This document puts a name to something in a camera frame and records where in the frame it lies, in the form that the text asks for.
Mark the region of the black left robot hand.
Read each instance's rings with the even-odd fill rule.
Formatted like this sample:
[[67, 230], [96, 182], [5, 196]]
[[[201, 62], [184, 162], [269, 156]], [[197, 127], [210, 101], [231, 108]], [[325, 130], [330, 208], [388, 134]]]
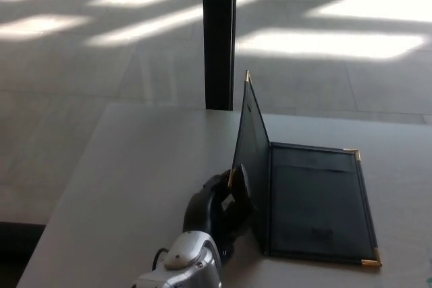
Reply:
[[221, 263], [234, 254], [234, 242], [249, 228], [255, 208], [243, 165], [212, 176], [195, 193], [184, 214], [183, 231], [202, 231], [216, 244]]

